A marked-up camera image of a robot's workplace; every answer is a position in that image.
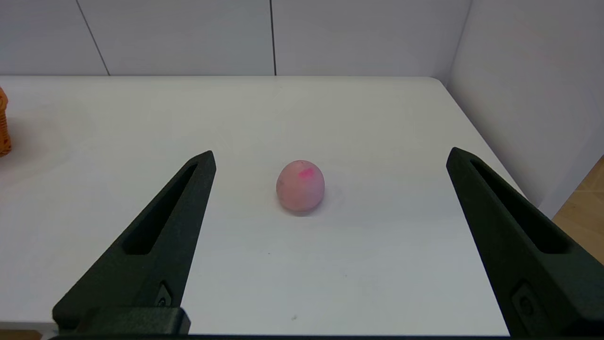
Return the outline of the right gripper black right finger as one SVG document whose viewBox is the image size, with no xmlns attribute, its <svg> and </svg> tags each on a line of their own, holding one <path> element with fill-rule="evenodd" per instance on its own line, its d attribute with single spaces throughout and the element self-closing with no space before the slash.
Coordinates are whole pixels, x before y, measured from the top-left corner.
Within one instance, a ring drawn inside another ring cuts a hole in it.
<svg viewBox="0 0 604 340">
<path fill-rule="evenodd" d="M 476 155 L 447 172 L 513 337 L 601 337 L 604 267 Z"/>
</svg>

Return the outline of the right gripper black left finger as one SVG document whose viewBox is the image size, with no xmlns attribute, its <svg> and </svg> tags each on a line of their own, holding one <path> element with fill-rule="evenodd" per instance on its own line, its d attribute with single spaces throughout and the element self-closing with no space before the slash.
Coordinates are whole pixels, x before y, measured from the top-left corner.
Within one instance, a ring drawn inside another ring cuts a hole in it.
<svg viewBox="0 0 604 340">
<path fill-rule="evenodd" d="M 59 334 L 187 334 L 181 307 L 216 174 L 187 161 L 52 308 Z"/>
</svg>

